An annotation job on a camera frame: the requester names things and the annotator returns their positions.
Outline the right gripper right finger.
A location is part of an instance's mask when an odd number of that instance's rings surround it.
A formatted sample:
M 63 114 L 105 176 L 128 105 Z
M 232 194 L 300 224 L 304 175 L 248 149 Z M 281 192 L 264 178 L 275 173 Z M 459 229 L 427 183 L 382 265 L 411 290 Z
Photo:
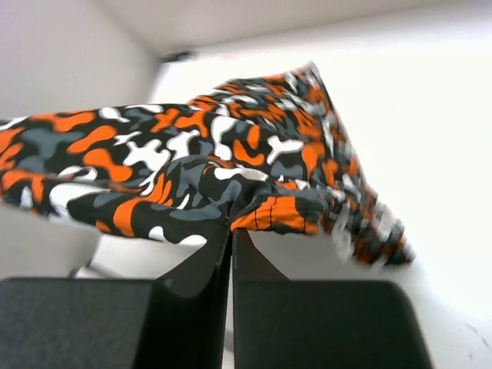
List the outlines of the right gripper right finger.
M 411 302 L 389 281 L 290 280 L 246 230 L 232 238 L 236 368 L 430 368 Z

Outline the orange camouflage shorts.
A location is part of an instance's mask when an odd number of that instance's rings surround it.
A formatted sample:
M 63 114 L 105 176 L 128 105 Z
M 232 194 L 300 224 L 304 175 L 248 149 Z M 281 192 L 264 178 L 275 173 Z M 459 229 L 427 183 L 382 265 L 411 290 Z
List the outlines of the orange camouflage shorts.
M 220 224 L 324 231 L 363 264 L 414 259 L 313 64 L 184 104 L 4 120 L 1 199 L 123 238 L 201 247 Z

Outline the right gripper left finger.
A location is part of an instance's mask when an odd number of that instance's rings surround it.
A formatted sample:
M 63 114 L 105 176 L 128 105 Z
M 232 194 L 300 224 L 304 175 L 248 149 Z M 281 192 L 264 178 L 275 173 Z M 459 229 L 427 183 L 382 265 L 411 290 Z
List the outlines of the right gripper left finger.
M 1 282 L 3 368 L 219 368 L 231 236 L 226 224 L 148 279 Z

